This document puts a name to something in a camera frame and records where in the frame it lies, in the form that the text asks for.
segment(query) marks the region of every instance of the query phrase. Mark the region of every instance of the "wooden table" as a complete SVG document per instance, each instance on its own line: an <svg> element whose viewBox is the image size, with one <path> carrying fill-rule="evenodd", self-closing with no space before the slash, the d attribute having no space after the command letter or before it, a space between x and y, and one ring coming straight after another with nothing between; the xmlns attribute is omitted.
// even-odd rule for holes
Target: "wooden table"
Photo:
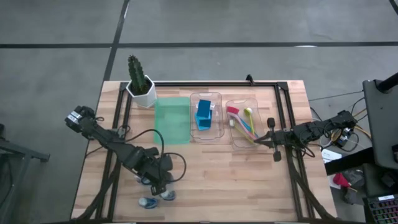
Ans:
<svg viewBox="0 0 398 224"><path fill-rule="evenodd" d="M301 80L287 81L297 124L311 121L312 115ZM111 128L119 82L105 82L98 104L97 116L105 121L104 128ZM229 100L256 98L265 131L267 118L273 117L276 129L280 129L279 115L272 88L266 87L157 87L157 96L189 97L201 91L219 92L223 96L223 106ZM138 108L133 103L130 110L129 125L132 131L130 138L145 129L154 128L154 109ZM174 183L177 199L173 202L160 200L155 209L146 210L138 206L140 197L150 197L148 187L139 185L134 175L122 168L114 221L143 222L259 222L259 221L296 221L290 177L285 159L284 148L282 160L274 162L272 149L265 146L255 151L234 151L231 146L229 127L224 116L224 136L219 142L209 145L191 142L189 145L166 146L166 152L177 152L187 160L185 177ZM153 133L137 138L134 145L153 147ZM88 152L97 148L97 142L91 142ZM316 158L305 157L305 167L311 191L326 210L336 216L336 210L326 178L326 171L318 147L311 147ZM73 208L72 217L77 217L91 203L98 193L103 174L106 150L102 149L90 155L83 167L80 184ZM183 169L181 160L173 158L175 177ZM306 213L303 194L300 192L302 208Z"/></svg>

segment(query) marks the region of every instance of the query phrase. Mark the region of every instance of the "concrete floor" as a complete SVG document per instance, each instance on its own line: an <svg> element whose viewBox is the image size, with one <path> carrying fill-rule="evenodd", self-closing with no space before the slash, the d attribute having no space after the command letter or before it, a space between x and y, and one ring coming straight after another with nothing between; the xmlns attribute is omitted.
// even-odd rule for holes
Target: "concrete floor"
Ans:
<svg viewBox="0 0 398 224"><path fill-rule="evenodd" d="M111 43L123 0L1 3L0 44ZM388 0L132 0L120 42L398 41L397 24ZM31 165L13 223L69 219L87 141L63 119L76 105L96 107L109 52L0 49L0 123L7 138L51 154L48 163ZM258 80L300 79L309 99L358 91L363 80L398 71L398 47L118 49L110 80L128 79L129 54L153 80L242 80L248 73ZM362 96L310 104L328 118ZM366 119L360 124L369 129ZM333 195L340 218L364 221L359 205Z"/></svg>

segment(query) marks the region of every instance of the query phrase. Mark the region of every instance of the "green translucent bin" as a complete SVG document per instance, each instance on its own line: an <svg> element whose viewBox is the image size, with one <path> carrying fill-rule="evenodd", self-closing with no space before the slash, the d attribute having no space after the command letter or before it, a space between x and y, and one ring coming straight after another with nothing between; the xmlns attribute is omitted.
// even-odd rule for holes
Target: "green translucent bin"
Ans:
<svg viewBox="0 0 398 224"><path fill-rule="evenodd" d="M189 97L158 98L155 104L155 129L163 135L165 144L189 144ZM156 133L155 143L162 143Z"/></svg>

